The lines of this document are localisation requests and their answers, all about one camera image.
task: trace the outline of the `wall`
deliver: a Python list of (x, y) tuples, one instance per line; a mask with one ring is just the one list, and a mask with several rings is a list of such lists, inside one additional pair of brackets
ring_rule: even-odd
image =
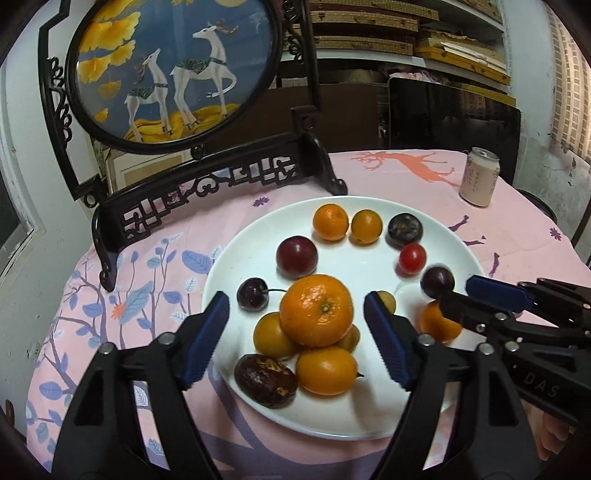
[[(73, 8), (84, 10), (90, 1), (72, 3)], [(72, 201), (53, 155), (39, 95), (38, 29), (58, 7), (59, 1), (51, 0), (39, 10), (2, 67), (2, 145), (4, 156), (17, 171), (11, 190), (20, 189), (21, 197), (32, 203), (29, 207), (36, 230), (0, 285), (0, 401), (3, 404), (9, 398), (14, 403), (17, 428), (22, 432), (35, 361), (27, 351), (33, 342), (43, 341), (63, 286), (77, 260), (92, 244), (89, 218), (80, 202)], [(65, 27), (71, 30), (81, 14)], [(61, 62), (68, 38), (59, 33), (51, 37), (50, 54), (58, 54)], [(80, 130), (74, 130), (69, 149), (79, 178), (93, 175), (96, 167)]]
[[(591, 196), (589, 165), (564, 153), (550, 138), (554, 116), (554, 54), (550, 26), (541, 0), (499, 0), (508, 33), (511, 94), (522, 113), (521, 143), (514, 186), (545, 201), (569, 237)], [(577, 251), (587, 260), (591, 238)]]

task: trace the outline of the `deer pattern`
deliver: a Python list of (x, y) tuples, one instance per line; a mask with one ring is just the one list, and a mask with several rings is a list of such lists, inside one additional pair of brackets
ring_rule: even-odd
[(166, 97), (168, 95), (168, 80), (164, 72), (158, 67), (158, 55), (160, 49), (158, 48), (154, 53), (150, 54), (142, 62), (139, 67), (139, 79), (135, 83), (140, 83), (144, 79), (146, 67), (152, 74), (154, 84), (148, 87), (136, 87), (132, 89), (125, 98), (127, 111), (129, 113), (129, 126), (134, 133), (136, 141), (141, 142), (142, 136), (135, 125), (135, 115), (138, 112), (140, 105), (148, 105), (158, 102), (160, 106), (160, 120), (162, 122), (162, 131), (168, 132), (172, 135), (173, 129), (168, 118), (168, 109), (166, 107)]
[[(188, 59), (182, 60), (170, 73), (174, 79), (174, 101), (177, 104), (178, 111), (183, 117), (183, 122), (187, 128), (191, 128), (199, 123), (193, 112), (185, 101), (185, 90), (191, 79), (194, 80), (212, 80), (217, 88), (217, 92), (207, 94), (208, 98), (220, 97), (220, 105), (222, 107), (222, 118), (226, 118), (228, 111), (226, 110), (226, 99), (224, 95), (236, 86), (236, 76), (229, 70), (226, 61), (226, 50), (222, 41), (217, 36), (217, 32), (224, 35), (232, 35), (236, 33), (238, 26), (231, 30), (223, 27), (223, 20), (220, 20), (215, 25), (207, 23), (207, 27), (195, 32), (193, 38), (202, 38), (207, 40), (212, 48), (210, 56), (207, 60)], [(229, 79), (231, 84), (223, 88), (223, 80)]]

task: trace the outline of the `white can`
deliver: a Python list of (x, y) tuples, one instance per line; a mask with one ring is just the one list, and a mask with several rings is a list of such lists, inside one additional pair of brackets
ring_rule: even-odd
[(488, 150), (474, 147), (468, 154), (460, 197), (472, 205), (488, 207), (500, 172), (499, 157)]

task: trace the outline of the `ginkgo leaf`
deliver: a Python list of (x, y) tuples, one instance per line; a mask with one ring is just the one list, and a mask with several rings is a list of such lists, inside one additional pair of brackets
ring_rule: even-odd
[(83, 83), (96, 82), (111, 62), (111, 55), (78, 62), (78, 75)]
[(95, 115), (95, 120), (98, 123), (101, 124), (102, 122), (104, 122), (105, 120), (107, 120), (107, 117), (108, 116), (109, 116), (109, 109), (108, 108), (103, 108), (99, 113), (97, 113)]
[(135, 27), (139, 23), (141, 13), (133, 12), (122, 20), (117, 20), (102, 31), (98, 37), (98, 46), (105, 50), (114, 50), (123, 45), (124, 41), (129, 40), (135, 32)]
[(123, 13), (126, 8), (139, 7), (145, 0), (111, 0), (95, 16), (95, 22), (115, 18)]
[(121, 80), (103, 83), (99, 86), (99, 95), (104, 99), (113, 98), (121, 90)]
[(125, 45), (121, 45), (111, 54), (111, 65), (123, 65), (134, 54), (134, 48), (135, 40), (131, 40)]
[(82, 42), (79, 50), (81, 52), (96, 50), (99, 46), (99, 39), (101, 34), (113, 26), (113, 22), (96, 23), (92, 22), (88, 29), (84, 32)]

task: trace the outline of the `floral tablecloth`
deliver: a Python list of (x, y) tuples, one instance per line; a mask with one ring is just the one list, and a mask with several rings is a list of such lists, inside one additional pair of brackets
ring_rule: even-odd
[[(464, 154), (374, 151), (331, 158), (350, 195), (394, 200), (438, 219), (464, 240), (490, 277), (513, 283), (548, 277), (591, 286), (591, 272), (569, 240), (503, 180), (486, 209), (458, 196)], [(101, 343), (130, 348), (175, 331), (200, 311), (207, 274), (240, 230), (279, 207), (326, 195), (311, 181), (280, 189), (225, 187), (204, 199), (193, 198), (163, 228), (125, 249), (112, 293), (100, 287), (100, 262), (91, 248), (66, 283), (31, 380), (26, 419), (33, 455), (51, 469), (62, 419)], [(522, 320), (543, 322), (528, 313)], [(164, 466), (147, 387), (137, 382), (134, 390), (148, 456)], [(389, 442), (339, 442), (287, 430), (243, 403), (212, 365), (186, 399), (205, 445), (229, 480), (365, 480)], [(442, 460), (452, 419), (453, 409), (441, 415), (427, 466)]]

